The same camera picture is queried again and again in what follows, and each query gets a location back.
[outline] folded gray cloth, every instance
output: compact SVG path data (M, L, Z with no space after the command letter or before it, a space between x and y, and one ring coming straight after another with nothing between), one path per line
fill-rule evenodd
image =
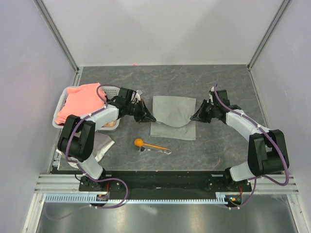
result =
M151 123L151 136L195 140L194 114L196 99L176 96L154 96L153 115L156 123Z

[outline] pink cloth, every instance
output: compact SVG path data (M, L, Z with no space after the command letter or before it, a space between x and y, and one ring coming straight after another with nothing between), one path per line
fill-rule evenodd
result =
M57 124L62 124L65 123L67 117L71 114L81 116L102 108L104 102L96 93L96 89L99 85L99 83L92 83L78 87L68 87L68 96L65 106L57 114L55 122ZM102 88L99 89L99 94L104 100L106 100L106 93Z

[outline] orange ladle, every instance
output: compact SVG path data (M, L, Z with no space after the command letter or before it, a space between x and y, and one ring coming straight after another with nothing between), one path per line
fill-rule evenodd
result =
M137 138L135 140L134 144L135 144L135 146L138 146L138 147L148 146L148 147L158 148L158 149L161 149L161 150L168 150L165 147L159 147L159 146L156 146L156 145L144 143L140 138Z

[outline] white wall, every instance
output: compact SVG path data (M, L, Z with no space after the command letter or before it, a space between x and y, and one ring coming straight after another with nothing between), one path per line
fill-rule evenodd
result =
M247 64L282 0L44 0L79 66Z
M272 128L285 133L290 171L311 220L311 2L293 0L253 75Z
M47 170L53 110L74 72L32 0L1 1L0 32L0 226L18 233Z

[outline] laundry basket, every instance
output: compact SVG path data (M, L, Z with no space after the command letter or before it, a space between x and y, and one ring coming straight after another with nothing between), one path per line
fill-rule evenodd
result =
M62 95L60 96L57 107L54 112L54 116L53 116L52 124L55 128L58 128L58 129L62 129L63 125L56 124L55 119L57 118L57 114L59 113L59 111L62 110L62 108L65 105L67 95L68 95L67 88L68 87L65 88ZM119 94L120 89L114 86L103 86L103 90L106 93L108 99L112 99L114 96L117 96ZM119 126L119 122L120 122L120 119L117 120L117 123L114 127L102 127L99 129L99 131L114 131Z

